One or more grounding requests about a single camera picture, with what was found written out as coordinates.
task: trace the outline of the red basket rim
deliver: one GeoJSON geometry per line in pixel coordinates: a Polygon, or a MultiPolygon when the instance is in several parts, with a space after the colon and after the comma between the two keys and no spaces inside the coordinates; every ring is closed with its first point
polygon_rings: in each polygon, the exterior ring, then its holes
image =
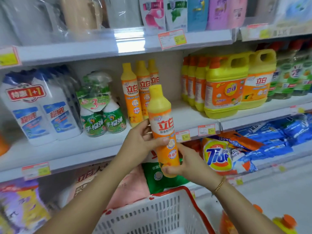
{"type": "Polygon", "coordinates": [[[172,188],[170,190],[166,190],[164,192],[160,192],[160,193],[156,193],[156,194],[153,194],[152,196],[157,196],[157,197],[160,197],[160,196],[163,196],[163,195],[167,195],[167,194],[170,194],[170,193],[173,193],[173,192],[176,192],[176,191],[179,191],[179,190],[185,190],[186,193],[189,195],[189,198],[194,206],[194,208],[196,209],[196,211],[199,213],[203,223],[205,224],[205,227],[207,228],[207,231],[209,234],[216,234],[214,229],[212,228],[210,222],[208,221],[206,215],[203,213],[203,211],[201,211],[201,209],[197,206],[197,203],[196,201],[194,200],[190,190],[186,187],[186,186],[179,186],[179,187],[176,187],[176,188],[172,188]]]}

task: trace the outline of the right hand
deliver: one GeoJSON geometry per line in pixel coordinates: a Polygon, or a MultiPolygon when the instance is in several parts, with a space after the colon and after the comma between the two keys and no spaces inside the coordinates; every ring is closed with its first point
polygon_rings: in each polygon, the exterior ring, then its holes
{"type": "Polygon", "coordinates": [[[177,148],[183,156],[182,165],[163,167],[163,172],[181,175],[197,185],[214,191],[220,184],[222,177],[211,169],[194,149],[180,143],[177,143],[177,148]]]}

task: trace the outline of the shopping basket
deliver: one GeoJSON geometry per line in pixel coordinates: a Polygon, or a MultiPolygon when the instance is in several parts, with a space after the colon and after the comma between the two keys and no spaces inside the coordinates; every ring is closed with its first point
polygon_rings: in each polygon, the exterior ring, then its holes
{"type": "Polygon", "coordinates": [[[93,234],[215,234],[188,188],[181,186],[108,210],[93,234]]]}

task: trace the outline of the white floor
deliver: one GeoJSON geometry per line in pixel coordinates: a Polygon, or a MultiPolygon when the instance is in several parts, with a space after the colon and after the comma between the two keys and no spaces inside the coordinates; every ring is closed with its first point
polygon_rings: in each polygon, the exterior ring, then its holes
{"type": "MultiPolygon", "coordinates": [[[[252,203],[259,205],[270,219],[289,214],[297,221],[299,234],[311,233],[312,163],[237,188],[252,203]]],[[[196,198],[196,202],[219,233],[222,212],[219,202],[211,194],[196,198]]]]}

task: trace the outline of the tide logo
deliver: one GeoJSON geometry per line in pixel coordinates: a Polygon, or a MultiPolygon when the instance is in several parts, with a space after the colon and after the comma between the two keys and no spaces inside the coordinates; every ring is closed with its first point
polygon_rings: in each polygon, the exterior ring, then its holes
{"type": "Polygon", "coordinates": [[[232,169],[232,161],[228,150],[222,148],[206,149],[207,164],[215,171],[229,171],[232,169]]]}

